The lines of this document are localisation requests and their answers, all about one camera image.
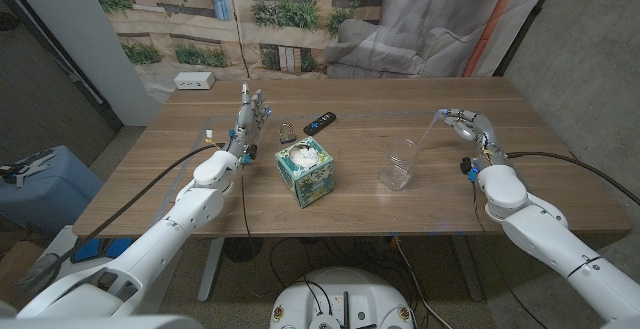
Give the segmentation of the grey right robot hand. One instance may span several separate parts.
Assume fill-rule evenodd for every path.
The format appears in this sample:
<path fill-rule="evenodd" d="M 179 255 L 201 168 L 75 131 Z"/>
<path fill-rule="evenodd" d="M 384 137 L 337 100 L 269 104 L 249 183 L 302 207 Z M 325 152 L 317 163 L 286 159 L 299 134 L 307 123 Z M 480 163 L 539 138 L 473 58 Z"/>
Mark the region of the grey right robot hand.
<path fill-rule="evenodd" d="M 462 139 L 474 143 L 480 171 L 490 165 L 509 164 L 494 127 L 485 115 L 466 109 L 440 109 L 436 118 L 452 127 Z"/>

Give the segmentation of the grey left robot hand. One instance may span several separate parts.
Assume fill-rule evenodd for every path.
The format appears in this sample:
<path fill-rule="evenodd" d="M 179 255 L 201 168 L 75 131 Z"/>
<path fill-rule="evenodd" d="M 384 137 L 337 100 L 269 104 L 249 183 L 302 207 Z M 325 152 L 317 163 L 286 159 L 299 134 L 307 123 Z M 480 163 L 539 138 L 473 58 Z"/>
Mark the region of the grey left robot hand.
<path fill-rule="evenodd" d="M 261 129 L 272 113 L 272 110 L 264 101 L 265 99 L 260 89 L 251 94 L 248 83 L 244 82 L 242 84 L 242 104 L 238 111 L 234 133 L 231 135 L 227 151 L 234 154 L 243 164 L 255 158 L 256 142 L 259 139 Z"/>

